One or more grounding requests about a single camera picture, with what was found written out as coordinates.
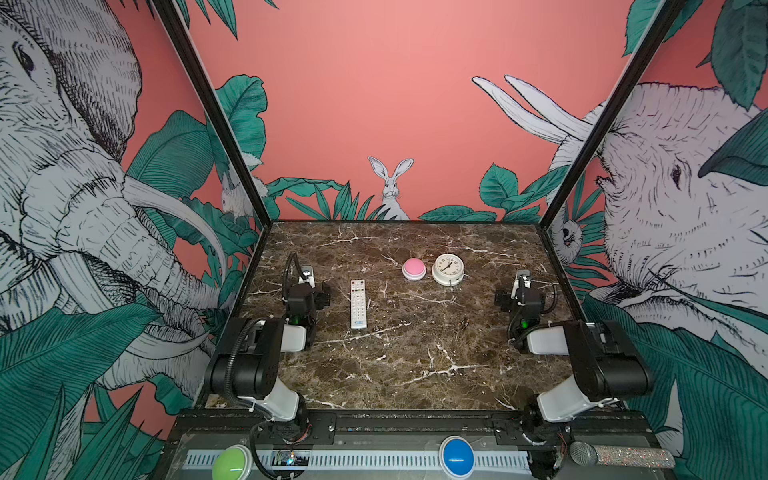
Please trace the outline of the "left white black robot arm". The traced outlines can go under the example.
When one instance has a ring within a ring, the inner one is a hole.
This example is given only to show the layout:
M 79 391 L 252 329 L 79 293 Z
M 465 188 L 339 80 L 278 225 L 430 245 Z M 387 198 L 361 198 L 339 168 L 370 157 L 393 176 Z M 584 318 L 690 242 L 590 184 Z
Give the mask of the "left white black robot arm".
M 299 283 L 284 296 L 283 316 L 230 319 L 204 375 L 208 391 L 262 415 L 285 443 L 302 442 L 311 430 L 306 401 L 279 379 L 280 359 L 313 345 L 317 312 L 330 303 L 326 284 Z

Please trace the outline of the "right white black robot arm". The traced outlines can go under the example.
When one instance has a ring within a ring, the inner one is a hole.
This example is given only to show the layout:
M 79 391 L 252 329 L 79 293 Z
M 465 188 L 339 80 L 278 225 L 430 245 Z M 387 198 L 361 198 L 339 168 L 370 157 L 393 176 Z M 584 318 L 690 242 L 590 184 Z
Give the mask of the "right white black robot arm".
M 545 445 L 585 412 L 652 392 L 651 370 L 619 322 L 544 322 L 541 317 L 556 304 L 547 304 L 525 277 L 509 290 L 498 289 L 494 304 L 509 315 L 507 340 L 518 352 L 564 356 L 571 365 L 570 376 L 524 408 L 518 423 L 528 443 Z

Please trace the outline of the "white remote control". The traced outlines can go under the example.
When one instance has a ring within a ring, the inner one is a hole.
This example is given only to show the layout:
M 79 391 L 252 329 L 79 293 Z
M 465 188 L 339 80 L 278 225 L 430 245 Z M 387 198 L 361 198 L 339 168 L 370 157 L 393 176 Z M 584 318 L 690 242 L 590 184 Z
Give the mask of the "white remote control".
M 353 330 L 367 327 L 367 296 L 364 280 L 350 282 L 350 327 Z

